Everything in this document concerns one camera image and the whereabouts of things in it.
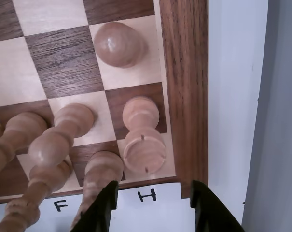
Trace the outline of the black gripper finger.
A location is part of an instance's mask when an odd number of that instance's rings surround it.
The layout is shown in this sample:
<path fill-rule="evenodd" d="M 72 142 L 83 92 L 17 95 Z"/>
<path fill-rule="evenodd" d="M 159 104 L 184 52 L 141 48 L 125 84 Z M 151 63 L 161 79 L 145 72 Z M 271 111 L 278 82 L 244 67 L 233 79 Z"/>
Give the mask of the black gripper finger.
<path fill-rule="evenodd" d="M 193 180 L 190 207 L 195 210 L 196 232 L 243 232 L 244 229 L 206 184 Z"/>
<path fill-rule="evenodd" d="M 111 212 L 117 207 L 118 182 L 111 181 L 90 205 L 71 232 L 108 232 Z"/>

